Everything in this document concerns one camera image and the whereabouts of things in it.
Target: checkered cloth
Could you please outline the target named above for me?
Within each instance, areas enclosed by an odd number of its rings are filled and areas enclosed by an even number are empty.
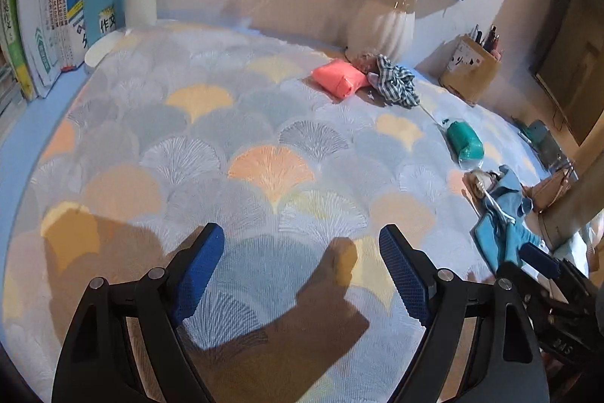
[[[419,96],[415,92],[413,72],[393,64],[384,55],[378,55],[377,58],[380,73],[367,77],[371,85],[390,103],[404,108],[418,106]]]

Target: pink pouch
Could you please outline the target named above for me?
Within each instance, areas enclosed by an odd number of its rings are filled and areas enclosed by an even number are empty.
[[[362,72],[341,59],[333,60],[313,70],[312,78],[340,99],[356,93],[360,87],[369,86],[367,77]]]

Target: silver screw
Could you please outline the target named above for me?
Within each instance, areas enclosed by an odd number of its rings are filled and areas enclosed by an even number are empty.
[[[88,284],[88,285],[91,289],[96,290],[96,289],[99,289],[100,287],[102,287],[104,283],[105,283],[105,279],[103,277],[96,276],[95,278],[93,278],[90,281],[90,284]]]
[[[512,290],[512,283],[506,278],[500,278],[497,281],[497,284],[499,284],[499,287],[503,290]]]
[[[451,272],[451,270],[447,270],[446,268],[439,270],[439,278],[441,280],[444,280],[445,282],[450,282],[454,279],[454,277],[455,275],[453,275],[453,272]]]
[[[153,280],[157,280],[158,278],[162,278],[164,276],[165,270],[161,266],[156,266],[149,270],[147,274],[149,278]]]

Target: vase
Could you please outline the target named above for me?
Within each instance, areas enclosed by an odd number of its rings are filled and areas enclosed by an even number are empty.
[[[382,54],[393,62],[413,44],[418,0],[366,0],[348,25],[346,58],[363,52]]]

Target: brown leather bag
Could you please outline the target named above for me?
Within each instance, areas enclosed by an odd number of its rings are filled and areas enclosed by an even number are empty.
[[[569,190],[573,170],[569,163],[534,187],[525,188],[524,194],[533,201],[535,212],[544,211]]]

